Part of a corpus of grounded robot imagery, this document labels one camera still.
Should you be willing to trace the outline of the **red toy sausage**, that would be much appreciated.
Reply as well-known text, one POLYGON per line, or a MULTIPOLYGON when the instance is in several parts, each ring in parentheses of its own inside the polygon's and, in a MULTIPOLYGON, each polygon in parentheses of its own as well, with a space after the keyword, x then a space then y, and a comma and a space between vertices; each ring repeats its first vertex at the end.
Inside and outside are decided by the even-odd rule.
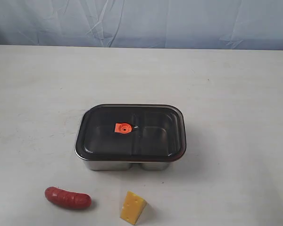
POLYGON ((70 192, 53 186, 48 187, 44 194, 49 202, 65 209, 85 210, 92 204, 92 199, 87 194, 70 192))

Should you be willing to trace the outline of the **yellow toy cheese wedge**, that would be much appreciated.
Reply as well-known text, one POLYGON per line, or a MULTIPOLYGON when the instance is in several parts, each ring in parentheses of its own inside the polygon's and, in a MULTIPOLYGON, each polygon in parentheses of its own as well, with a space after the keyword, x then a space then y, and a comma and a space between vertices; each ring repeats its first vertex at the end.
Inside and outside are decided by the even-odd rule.
POLYGON ((120 218, 131 225, 136 225, 146 205, 147 202, 143 198, 128 191, 121 209, 120 218))

